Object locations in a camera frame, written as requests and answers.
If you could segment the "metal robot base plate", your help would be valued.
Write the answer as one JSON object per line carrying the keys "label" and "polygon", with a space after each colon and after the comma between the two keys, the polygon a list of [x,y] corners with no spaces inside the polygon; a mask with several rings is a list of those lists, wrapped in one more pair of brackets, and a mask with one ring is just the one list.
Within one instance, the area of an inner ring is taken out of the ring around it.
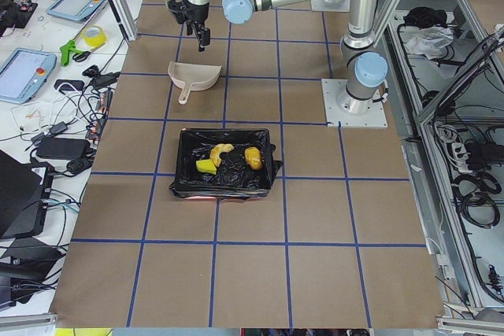
{"label": "metal robot base plate", "polygon": [[347,93],[347,79],[322,79],[321,86],[328,127],[387,128],[384,102],[378,90],[372,99],[362,101]]}

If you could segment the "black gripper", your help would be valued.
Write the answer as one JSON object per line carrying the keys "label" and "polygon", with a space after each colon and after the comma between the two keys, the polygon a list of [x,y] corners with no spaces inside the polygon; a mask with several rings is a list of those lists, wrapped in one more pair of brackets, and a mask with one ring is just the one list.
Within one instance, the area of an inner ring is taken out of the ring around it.
{"label": "black gripper", "polygon": [[[166,5],[178,24],[186,23],[187,35],[195,33],[194,23],[204,24],[209,16],[209,3],[196,5],[189,0],[166,0]],[[204,51],[210,44],[211,31],[209,28],[197,28],[198,50]]]}

